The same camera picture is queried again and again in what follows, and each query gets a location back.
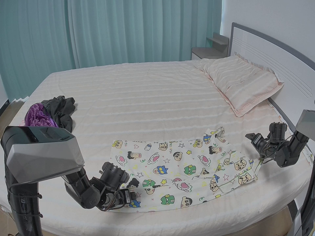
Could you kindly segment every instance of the white headboard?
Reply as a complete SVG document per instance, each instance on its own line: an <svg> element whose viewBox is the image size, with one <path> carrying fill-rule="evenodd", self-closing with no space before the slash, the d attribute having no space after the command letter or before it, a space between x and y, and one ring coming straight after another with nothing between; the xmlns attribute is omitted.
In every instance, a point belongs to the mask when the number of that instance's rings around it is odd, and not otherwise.
<svg viewBox="0 0 315 236"><path fill-rule="evenodd" d="M234 52L270 67L284 80L284 86L269 100L295 131L303 109L315 109L315 62L281 41L237 23L232 23L228 55ZM309 143L312 153L314 144Z"/></svg>

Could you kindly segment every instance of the black cloth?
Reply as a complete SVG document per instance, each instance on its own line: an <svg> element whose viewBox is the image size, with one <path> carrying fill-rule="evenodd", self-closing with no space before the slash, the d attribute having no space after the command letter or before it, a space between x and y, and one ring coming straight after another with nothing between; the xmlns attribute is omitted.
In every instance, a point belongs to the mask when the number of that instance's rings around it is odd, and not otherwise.
<svg viewBox="0 0 315 236"><path fill-rule="evenodd" d="M74 98L65 98L63 95L54 97L50 100L43 100L44 114L50 115L51 118L57 123L59 128L65 128L72 132L72 118L70 114L75 110Z"/></svg>

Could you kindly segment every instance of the garment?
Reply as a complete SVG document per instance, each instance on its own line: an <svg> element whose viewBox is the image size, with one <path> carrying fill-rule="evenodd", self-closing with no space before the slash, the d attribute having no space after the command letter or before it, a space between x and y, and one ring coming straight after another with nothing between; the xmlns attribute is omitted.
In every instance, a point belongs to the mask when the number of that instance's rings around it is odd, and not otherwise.
<svg viewBox="0 0 315 236"><path fill-rule="evenodd" d="M50 100L43 100L44 113L50 115L57 123L58 127L65 128L72 132L73 121L70 114L75 110L74 98L65 98L64 96L54 97Z"/></svg>
<svg viewBox="0 0 315 236"><path fill-rule="evenodd" d="M137 194L132 204L115 212L185 208L256 180L260 159L251 160L237 151L224 133L220 127L195 140L114 141L110 159L129 173L126 188Z"/></svg>
<svg viewBox="0 0 315 236"><path fill-rule="evenodd" d="M24 118L24 126L48 126L58 127L57 123L43 112L44 106L41 103L32 105Z"/></svg>

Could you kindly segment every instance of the purple satin cloth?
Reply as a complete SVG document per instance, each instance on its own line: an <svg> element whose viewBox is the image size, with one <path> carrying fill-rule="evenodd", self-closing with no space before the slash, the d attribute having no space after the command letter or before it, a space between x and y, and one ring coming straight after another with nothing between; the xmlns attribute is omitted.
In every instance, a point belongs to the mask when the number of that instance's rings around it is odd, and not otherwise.
<svg viewBox="0 0 315 236"><path fill-rule="evenodd" d="M48 126L58 128L57 123L51 116L45 115L43 110L44 105L41 103L32 105L24 118L25 126Z"/></svg>

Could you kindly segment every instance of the teal curtain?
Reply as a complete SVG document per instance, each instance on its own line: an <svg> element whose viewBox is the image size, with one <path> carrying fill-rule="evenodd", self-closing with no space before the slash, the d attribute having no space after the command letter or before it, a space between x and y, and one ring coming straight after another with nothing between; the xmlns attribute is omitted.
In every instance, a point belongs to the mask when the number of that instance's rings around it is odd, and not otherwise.
<svg viewBox="0 0 315 236"><path fill-rule="evenodd" d="M9 99L52 72L189 60L220 32L222 0L0 0L0 73Z"/></svg>

